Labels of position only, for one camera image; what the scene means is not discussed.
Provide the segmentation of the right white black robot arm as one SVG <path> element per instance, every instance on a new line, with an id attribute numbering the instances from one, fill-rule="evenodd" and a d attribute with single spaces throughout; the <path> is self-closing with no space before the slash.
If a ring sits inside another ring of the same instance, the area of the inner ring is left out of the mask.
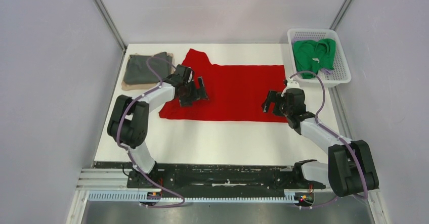
<path id="1" fill-rule="evenodd" d="M 297 187 L 318 182 L 331 187 L 338 197 L 366 197 L 369 191 L 378 189 L 378 174 L 368 143 L 341 136 L 307 111 L 302 89 L 270 90 L 262 103 L 263 112 L 267 113 L 271 106 L 274 115 L 285 117 L 291 129 L 311 140 L 328 156 L 326 164 L 314 159 L 297 162 L 292 174 Z"/>

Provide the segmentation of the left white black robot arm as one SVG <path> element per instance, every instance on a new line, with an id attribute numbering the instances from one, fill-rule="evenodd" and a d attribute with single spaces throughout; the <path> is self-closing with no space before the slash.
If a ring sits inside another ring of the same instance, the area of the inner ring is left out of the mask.
<path id="1" fill-rule="evenodd" d="M 165 78 L 158 75 L 157 79 L 158 84 L 135 98 L 118 96 L 107 126 L 108 135 L 126 151 L 133 169 L 140 173 L 139 180 L 146 187 L 153 187 L 159 181 L 158 172 L 153 170 L 156 161 L 145 142 L 149 114 L 173 100 L 178 100 L 180 107 L 208 100 L 203 78 L 195 77 L 194 70 L 188 66 L 175 66 L 172 74 Z"/>

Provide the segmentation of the red t-shirt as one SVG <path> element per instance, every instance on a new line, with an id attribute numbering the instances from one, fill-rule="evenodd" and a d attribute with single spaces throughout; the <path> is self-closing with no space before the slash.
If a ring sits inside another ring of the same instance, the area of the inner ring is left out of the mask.
<path id="1" fill-rule="evenodd" d="M 284 89 L 282 65 L 218 65 L 206 53 L 189 49 L 183 65 L 202 77 L 208 100 L 182 107 L 178 99 L 167 102 L 159 117 L 170 120 L 254 121 L 286 123 L 284 116 L 265 113 L 262 104 L 270 90 Z"/>

